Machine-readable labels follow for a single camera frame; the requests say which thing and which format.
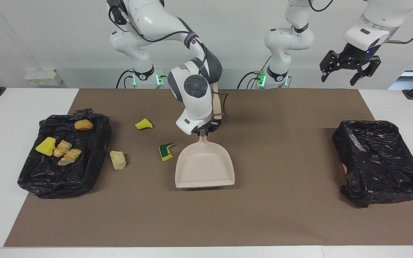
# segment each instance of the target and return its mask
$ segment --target table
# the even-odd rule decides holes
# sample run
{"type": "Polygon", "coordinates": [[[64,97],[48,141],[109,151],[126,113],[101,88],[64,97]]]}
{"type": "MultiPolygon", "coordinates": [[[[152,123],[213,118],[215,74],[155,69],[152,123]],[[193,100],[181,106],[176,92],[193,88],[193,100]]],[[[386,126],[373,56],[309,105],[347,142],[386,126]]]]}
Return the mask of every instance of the table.
{"type": "MultiPolygon", "coordinates": [[[[38,132],[37,122],[67,113],[77,89],[8,89],[0,97],[0,257],[413,257],[411,247],[230,247],[230,248],[2,248],[27,196],[16,183],[38,132]],[[48,94],[49,101],[38,98],[48,94]]],[[[395,123],[413,154],[413,101],[400,91],[360,90],[377,120],[395,123]]]]}

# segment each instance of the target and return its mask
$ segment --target beige dustpan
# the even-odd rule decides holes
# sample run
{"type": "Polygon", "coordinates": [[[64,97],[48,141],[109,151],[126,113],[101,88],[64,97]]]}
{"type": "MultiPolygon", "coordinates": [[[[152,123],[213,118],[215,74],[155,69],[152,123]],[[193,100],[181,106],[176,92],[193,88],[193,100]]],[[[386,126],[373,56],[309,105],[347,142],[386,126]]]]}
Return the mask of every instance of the beige dustpan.
{"type": "Polygon", "coordinates": [[[180,153],[175,183],[177,188],[233,185],[235,174],[229,153],[221,145],[207,141],[201,131],[200,140],[180,153]]]}

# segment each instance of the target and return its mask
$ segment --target sponge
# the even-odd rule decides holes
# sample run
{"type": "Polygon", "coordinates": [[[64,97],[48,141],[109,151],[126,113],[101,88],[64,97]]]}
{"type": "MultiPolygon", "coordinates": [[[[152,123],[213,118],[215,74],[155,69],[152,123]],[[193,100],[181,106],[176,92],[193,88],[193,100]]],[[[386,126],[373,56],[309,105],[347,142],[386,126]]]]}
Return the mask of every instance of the sponge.
{"type": "Polygon", "coordinates": [[[136,128],[138,130],[146,129],[146,128],[152,128],[152,124],[149,122],[148,119],[143,119],[141,122],[135,124],[136,128]]]}
{"type": "Polygon", "coordinates": [[[160,145],[159,152],[160,152],[160,156],[162,156],[162,161],[167,161],[173,158],[173,155],[170,152],[171,146],[173,146],[173,143],[160,145]]]}
{"type": "Polygon", "coordinates": [[[55,138],[47,137],[41,144],[39,144],[35,150],[47,156],[52,156],[55,149],[55,138]]]}

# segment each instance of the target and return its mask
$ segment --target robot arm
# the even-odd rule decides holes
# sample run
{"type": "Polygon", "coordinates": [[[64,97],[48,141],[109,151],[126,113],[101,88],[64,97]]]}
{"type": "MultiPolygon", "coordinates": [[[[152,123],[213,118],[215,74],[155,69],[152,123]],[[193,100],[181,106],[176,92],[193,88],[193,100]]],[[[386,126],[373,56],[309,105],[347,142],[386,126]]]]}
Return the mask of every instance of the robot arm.
{"type": "Polygon", "coordinates": [[[367,8],[349,29],[344,40],[344,50],[337,54],[329,51],[320,63],[321,80],[325,82],[331,72],[340,69],[357,70],[350,80],[353,86],[363,77],[370,77],[381,63],[374,56],[382,44],[388,42],[413,9],[413,0],[366,0],[367,8]]]}
{"type": "Polygon", "coordinates": [[[149,54],[141,49],[162,40],[184,43],[194,58],[173,68],[168,83],[175,98],[185,104],[185,110],[177,120],[177,126],[186,134],[198,133],[208,128],[212,115],[210,84],[216,83],[222,74],[222,66],[197,34],[180,18],[170,15],[161,0],[108,0],[110,18],[122,25],[121,32],[113,32],[111,44],[134,61],[135,75],[147,80],[154,73],[149,54]]]}
{"type": "Polygon", "coordinates": [[[265,70],[267,87],[279,86],[288,74],[291,56],[288,50],[309,49],[314,36],[308,27],[311,8],[308,0],[288,0],[285,12],[291,28],[273,28],[265,35],[265,46],[272,52],[269,66],[265,70]]]}

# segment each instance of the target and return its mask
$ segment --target trash bag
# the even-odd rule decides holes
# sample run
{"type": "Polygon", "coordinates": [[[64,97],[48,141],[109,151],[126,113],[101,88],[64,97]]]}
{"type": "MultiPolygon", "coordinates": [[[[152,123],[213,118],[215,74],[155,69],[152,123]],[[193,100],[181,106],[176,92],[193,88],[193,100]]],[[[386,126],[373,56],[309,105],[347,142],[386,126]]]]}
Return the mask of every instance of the trash bag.
{"type": "Polygon", "coordinates": [[[413,199],[413,156],[388,121],[343,121],[332,139],[345,168],[341,193],[359,207],[413,199]]]}
{"type": "Polygon", "coordinates": [[[52,115],[39,122],[39,135],[21,170],[18,185],[39,198],[74,197],[90,191],[100,175],[111,137],[109,118],[91,108],[78,110],[73,115],[52,115]],[[93,129],[77,131],[74,122],[88,119],[93,129]],[[82,153],[66,166],[58,166],[61,157],[47,156],[35,150],[45,138],[63,140],[82,153]]]}

